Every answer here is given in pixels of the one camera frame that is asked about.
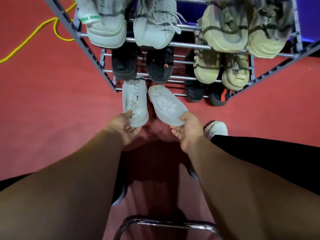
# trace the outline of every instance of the forearm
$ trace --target forearm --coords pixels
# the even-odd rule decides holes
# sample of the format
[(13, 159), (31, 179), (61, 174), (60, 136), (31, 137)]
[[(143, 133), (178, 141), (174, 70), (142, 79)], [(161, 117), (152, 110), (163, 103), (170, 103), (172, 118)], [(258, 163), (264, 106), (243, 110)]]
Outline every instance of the forearm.
[(1, 239), (101, 239), (122, 139), (102, 130), (78, 151), (0, 193)]
[(319, 237), (317, 195), (229, 155), (204, 137), (188, 155), (225, 240)]

